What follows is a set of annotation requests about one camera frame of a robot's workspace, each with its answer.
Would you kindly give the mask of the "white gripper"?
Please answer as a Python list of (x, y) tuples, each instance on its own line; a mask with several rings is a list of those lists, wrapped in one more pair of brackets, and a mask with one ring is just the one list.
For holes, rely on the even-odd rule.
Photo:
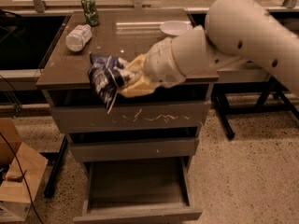
[[(125, 66), (125, 71), (140, 79), (120, 90), (120, 95), (126, 98), (150, 95), (159, 86), (172, 88), (186, 80), (175, 63), (171, 42), (170, 37), (159, 41), (150, 48), (147, 55), (140, 54)], [(142, 77), (143, 67), (148, 77)]]

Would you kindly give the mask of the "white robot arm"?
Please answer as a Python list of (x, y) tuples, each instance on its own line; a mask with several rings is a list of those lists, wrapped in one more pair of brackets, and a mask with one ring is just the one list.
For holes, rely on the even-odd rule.
[(299, 37), (254, 0), (217, 0), (204, 26), (167, 37), (127, 66), (135, 77), (120, 88), (124, 97), (172, 88), (193, 75), (253, 62), (294, 94), (299, 93)]

